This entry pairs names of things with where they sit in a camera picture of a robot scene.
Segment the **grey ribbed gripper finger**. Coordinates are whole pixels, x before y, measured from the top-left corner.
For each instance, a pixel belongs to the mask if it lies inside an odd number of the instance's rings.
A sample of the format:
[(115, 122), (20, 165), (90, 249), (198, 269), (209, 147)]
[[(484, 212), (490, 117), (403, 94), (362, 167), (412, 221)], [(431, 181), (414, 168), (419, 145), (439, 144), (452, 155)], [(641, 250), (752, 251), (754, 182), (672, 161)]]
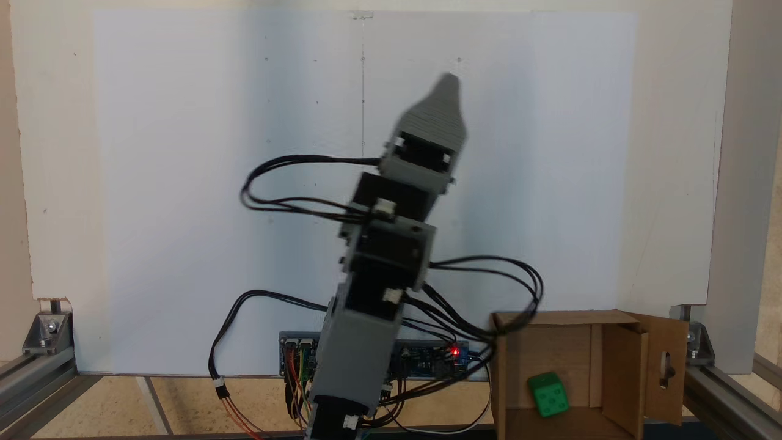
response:
[(408, 134), (460, 154), (467, 140), (460, 91), (460, 78), (443, 73), (421, 100), (402, 113), (399, 137)]

